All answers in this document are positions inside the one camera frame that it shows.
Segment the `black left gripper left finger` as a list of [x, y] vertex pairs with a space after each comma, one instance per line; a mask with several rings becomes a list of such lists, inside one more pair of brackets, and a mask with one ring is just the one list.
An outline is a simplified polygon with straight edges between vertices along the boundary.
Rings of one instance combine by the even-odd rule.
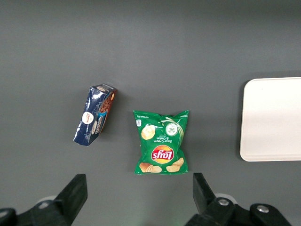
[[87, 178], [77, 174], [53, 200], [40, 201], [17, 215], [13, 208], [0, 210], [2, 226], [70, 226], [88, 197]]

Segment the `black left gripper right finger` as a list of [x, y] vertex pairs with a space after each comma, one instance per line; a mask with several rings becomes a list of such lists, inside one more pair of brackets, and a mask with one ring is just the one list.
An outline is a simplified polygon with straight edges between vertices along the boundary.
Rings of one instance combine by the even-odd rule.
[[229, 197], [218, 197], [202, 173], [193, 174], [193, 199], [198, 210], [187, 226], [290, 226], [291, 223], [275, 207], [255, 203], [249, 210]]

